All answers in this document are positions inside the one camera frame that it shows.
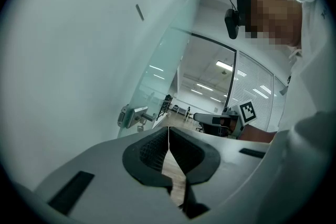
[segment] white wall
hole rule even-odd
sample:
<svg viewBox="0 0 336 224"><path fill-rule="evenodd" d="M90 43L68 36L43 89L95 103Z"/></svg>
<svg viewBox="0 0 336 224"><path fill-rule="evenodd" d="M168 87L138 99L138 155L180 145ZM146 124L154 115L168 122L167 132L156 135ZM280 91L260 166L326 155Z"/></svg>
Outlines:
<svg viewBox="0 0 336 224"><path fill-rule="evenodd" d="M185 0L13 0L3 14L2 153L29 189L117 118ZM135 9L139 4L145 20Z"/></svg>
<svg viewBox="0 0 336 224"><path fill-rule="evenodd" d="M221 115L224 108L224 103L219 103L212 100L210 97L194 93L184 86L180 87L176 98L173 98L172 104L177 104L183 109L187 109L188 106L190 106L191 113L210 113Z"/></svg>
<svg viewBox="0 0 336 224"><path fill-rule="evenodd" d="M288 58L275 47L266 44L266 40L251 40L245 38L244 28L240 27L238 37L230 39L225 25L225 11L200 6L193 31L213 40L222 42L234 49L241 50L286 83L290 75Z"/></svg>

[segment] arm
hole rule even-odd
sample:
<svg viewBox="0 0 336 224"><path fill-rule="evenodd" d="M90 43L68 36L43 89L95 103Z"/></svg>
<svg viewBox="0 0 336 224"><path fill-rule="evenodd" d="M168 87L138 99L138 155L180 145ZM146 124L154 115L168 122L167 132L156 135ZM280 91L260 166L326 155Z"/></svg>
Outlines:
<svg viewBox="0 0 336 224"><path fill-rule="evenodd" d="M247 124L241 133L239 140L270 143L277 132L265 132Z"/></svg>

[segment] linear light fixture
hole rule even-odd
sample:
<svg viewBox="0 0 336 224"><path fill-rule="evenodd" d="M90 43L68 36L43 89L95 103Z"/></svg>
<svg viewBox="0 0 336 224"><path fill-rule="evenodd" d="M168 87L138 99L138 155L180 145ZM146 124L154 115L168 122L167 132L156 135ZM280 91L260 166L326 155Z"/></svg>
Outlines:
<svg viewBox="0 0 336 224"><path fill-rule="evenodd" d="M198 91L195 91L195 90L192 90L193 92L197 92L197 93L199 93L199 94L202 94L201 92L198 92Z"/></svg>
<svg viewBox="0 0 336 224"><path fill-rule="evenodd" d="M213 91L213 89L210 89L210 88L208 88L207 86L204 86L204 85L202 85L202 84L197 84L197 86L200 86L200 87L203 87L204 89L207 89L207 90L209 90L209 91Z"/></svg>
<svg viewBox="0 0 336 224"><path fill-rule="evenodd" d="M217 101L217 102L219 102L219 103L221 103L221 101L220 100L217 100L217 99L215 99L215 98L212 98L212 97L210 97L211 99L214 99L215 101Z"/></svg>
<svg viewBox="0 0 336 224"><path fill-rule="evenodd" d="M237 74L238 74L238 75L241 75L241 76L243 76L243 77L246 76L246 74L245 74L244 72L241 72L240 70L237 71Z"/></svg>
<svg viewBox="0 0 336 224"><path fill-rule="evenodd" d="M253 89L256 93L260 94L262 97L268 99L268 96L264 95L262 92L258 91L257 89Z"/></svg>
<svg viewBox="0 0 336 224"><path fill-rule="evenodd" d="M164 78L162 78L162 77L160 77L160 76L158 76L158 75L155 75L155 74L154 74L154 76L156 76L156 77L158 77L158 78L160 78L160 79L164 79Z"/></svg>
<svg viewBox="0 0 336 224"><path fill-rule="evenodd" d="M151 68L154 68L154 69L157 69L159 71L163 71L161 68L157 68L157 67L154 67L154 66L150 66Z"/></svg>
<svg viewBox="0 0 336 224"><path fill-rule="evenodd" d="M261 85L260 87L261 87L262 89L264 89L265 91L267 91L269 94L271 94L271 90L268 89L266 86Z"/></svg>
<svg viewBox="0 0 336 224"><path fill-rule="evenodd" d="M232 72L232 70L233 70L233 67L232 67L232 66L229 66L229 65L227 65L226 63L223 63L223 62L221 62L221 61L217 61L216 65L219 66L219 67L223 67L223 68L225 68L225 69L227 69L227 70L229 70L229 71L231 71L231 72Z"/></svg>

